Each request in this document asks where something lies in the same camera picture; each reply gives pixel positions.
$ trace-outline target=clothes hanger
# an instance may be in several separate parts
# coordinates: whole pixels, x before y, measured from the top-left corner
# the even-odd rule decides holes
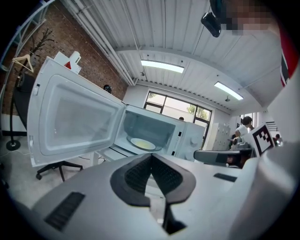
[[[19,60],[27,60],[30,69],[29,69],[28,67],[24,66],[22,63],[20,63]],[[17,64],[20,64],[20,65],[22,65],[24,68],[27,68],[29,71],[33,72],[33,67],[32,67],[32,65],[31,65],[31,63],[30,63],[30,55],[29,55],[29,54],[26,54],[26,55],[24,55],[23,57],[13,58],[13,62],[15,62],[15,63],[17,63]]]

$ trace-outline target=floor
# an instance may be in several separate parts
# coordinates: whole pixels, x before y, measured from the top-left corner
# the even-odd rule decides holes
[[[59,169],[42,173],[42,179],[38,180],[36,174],[41,167],[31,166],[27,137],[16,137],[16,140],[20,141],[21,147],[18,151],[10,153],[6,149],[6,143],[9,140],[9,137],[2,137],[0,140],[0,162],[4,164],[4,170],[1,170],[2,177],[9,184],[10,196],[32,208],[38,199],[62,183]],[[81,157],[89,159],[90,155],[86,154]],[[68,162],[80,164],[83,168],[91,166],[90,160],[79,157],[70,159]],[[77,168],[63,167],[65,179],[71,178],[78,171]]]

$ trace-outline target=white corrugated ceiling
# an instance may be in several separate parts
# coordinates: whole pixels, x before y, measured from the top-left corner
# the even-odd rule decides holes
[[[81,3],[132,78],[181,89],[229,110],[255,104],[264,107],[281,90],[279,37],[270,32],[234,36],[224,30],[214,38],[201,24],[201,17],[210,9],[208,0],[81,0]],[[185,69],[179,74],[145,67],[142,77],[141,58]],[[230,96],[231,101],[225,102],[227,94],[214,87],[217,81],[244,99],[238,101]]]

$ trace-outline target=ceiling light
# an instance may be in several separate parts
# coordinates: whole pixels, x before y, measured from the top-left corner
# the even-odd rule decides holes
[[[240,94],[237,94],[235,91],[231,90],[230,88],[226,87],[220,82],[217,82],[215,84],[215,87],[222,89],[223,91],[229,93],[231,96],[235,97],[237,100],[242,100],[244,99]]]
[[[178,72],[178,73],[182,73],[184,70],[184,67],[169,64],[169,63],[164,63],[164,62],[141,60],[141,63],[143,66],[163,68],[163,69],[171,70],[171,71]]]

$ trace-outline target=red brick wall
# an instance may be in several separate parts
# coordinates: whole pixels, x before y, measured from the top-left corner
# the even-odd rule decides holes
[[[82,67],[79,75],[93,82],[99,87],[109,84],[112,87],[112,94],[119,99],[123,99],[126,93],[127,85],[121,80],[117,70],[113,67],[110,61],[103,55],[99,48],[95,45],[92,39],[84,31],[84,29],[71,16],[66,8],[59,1],[52,3],[45,16],[46,22],[39,28],[38,32],[34,34],[35,41],[38,42],[43,36],[43,32],[47,28],[52,31],[50,36],[52,41],[47,41],[42,50],[36,52],[37,64],[34,67],[34,77],[38,75],[46,56],[54,57],[58,51],[70,57],[74,51],[80,53],[81,59],[78,63]],[[24,48],[21,50],[19,56],[24,56],[30,53],[32,41],[29,40]],[[3,64],[9,67],[11,59],[15,53],[15,46],[12,46],[7,53]],[[17,72],[12,71],[7,87],[5,90],[2,113],[9,114],[10,101],[12,97],[12,90],[17,77]],[[3,84],[4,74],[0,74],[0,85]]]

